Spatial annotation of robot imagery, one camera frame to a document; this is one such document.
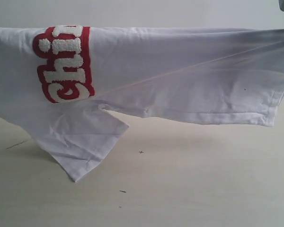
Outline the white t-shirt red lettering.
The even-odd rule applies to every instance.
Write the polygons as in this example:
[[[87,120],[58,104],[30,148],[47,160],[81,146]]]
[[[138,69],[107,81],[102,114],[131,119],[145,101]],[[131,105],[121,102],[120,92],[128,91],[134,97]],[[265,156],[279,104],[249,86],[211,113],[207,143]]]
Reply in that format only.
[[[270,127],[283,97],[284,29],[0,27],[0,118],[73,181],[128,129],[111,111]]]

